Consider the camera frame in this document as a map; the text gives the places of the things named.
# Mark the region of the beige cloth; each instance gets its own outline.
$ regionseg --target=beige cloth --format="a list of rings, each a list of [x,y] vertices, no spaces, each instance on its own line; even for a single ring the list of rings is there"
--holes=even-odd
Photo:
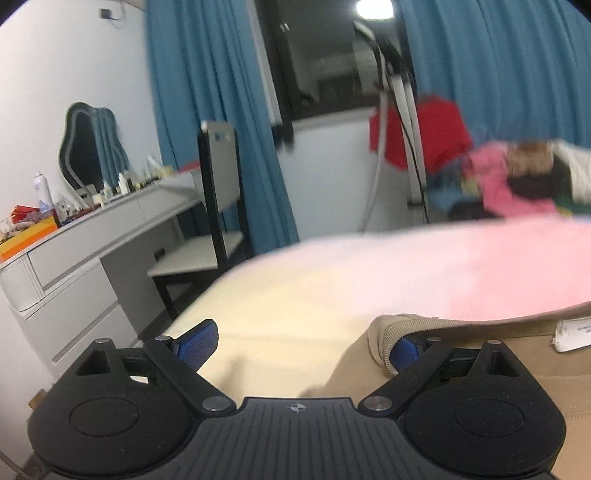
[[[417,315],[384,315],[351,345],[324,388],[310,397],[351,397],[357,405],[396,373],[389,363],[392,347],[409,333],[426,332],[457,347],[478,348],[503,340],[538,379],[567,422],[567,439],[554,466],[561,480],[591,476],[591,348],[558,353],[551,341],[559,320],[591,315],[591,303],[533,317],[492,322],[461,322]]]
[[[506,156],[507,175],[545,175],[554,167],[549,142],[523,142],[509,149]]]

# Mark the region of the dark window glass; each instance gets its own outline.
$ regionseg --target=dark window glass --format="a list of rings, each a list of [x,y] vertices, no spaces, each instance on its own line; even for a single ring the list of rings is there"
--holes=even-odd
[[[293,119],[377,104],[374,54],[353,29],[361,19],[357,3],[259,0],[275,86]],[[393,18],[370,24],[400,50],[401,19],[395,5],[393,10]]]

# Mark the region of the white wall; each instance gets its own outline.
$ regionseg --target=white wall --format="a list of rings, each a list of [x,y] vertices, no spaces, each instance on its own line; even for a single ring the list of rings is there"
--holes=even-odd
[[[75,102],[113,110],[132,166],[160,157],[144,13],[128,5],[113,25],[101,7],[121,13],[109,0],[29,0],[0,27],[0,218],[36,205],[36,171],[54,196],[67,192],[57,158]]]
[[[32,453],[27,437],[27,403],[41,389],[53,382],[47,368],[33,351],[18,323],[12,318],[8,300],[0,291],[0,450],[23,465]],[[0,462],[0,479],[14,476]]]
[[[293,147],[278,152],[300,239],[357,231],[376,154],[369,151],[369,112],[296,122]],[[370,231],[411,225],[408,174],[385,165]]]
[[[142,333],[164,310],[154,282],[146,275],[156,263],[154,252],[161,248],[170,252],[179,245],[179,231],[174,220],[169,220],[101,259],[119,304],[137,333]],[[184,290],[186,286],[169,288],[173,298]]]

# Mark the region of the ceiling light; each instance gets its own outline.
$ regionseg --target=ceiling light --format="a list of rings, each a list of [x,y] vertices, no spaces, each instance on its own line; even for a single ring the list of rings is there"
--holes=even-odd
[[[365,20],[387,20],[394,18],[391,0],[359,0],[357,13]]]

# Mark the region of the white drawer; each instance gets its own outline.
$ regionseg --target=white drawer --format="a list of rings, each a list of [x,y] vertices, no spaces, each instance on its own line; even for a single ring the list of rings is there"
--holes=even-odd
[[[18,312],[23,312],[45,297],[28,255],[17,258],[0,270],[0,286],[10,305]]]
[[[29,252],[37,278],[45,288],[72,269],[95,256],[124,235],[143,226],[137,199],[72,225]]]
[[[186,207],[188,203],[195,202],[202,196],[195,186],[193,176],[184,173],[162,180],[159,188],[138,200],[146,223],[150,223],[167,213]]]
[[[98,264],[31,315],[25,331],[37,353],[49,361],[80,340],[116,302],[105,270]]]
[[[75,344],[55,364],[57,376],[63,374],[76,361],[80,354],[97,338],[110,338],[117,348],[133,346],[137,341],[137,334],[129,323],[121,306],[117,305],[104,319],[95,325],[82,339]]]

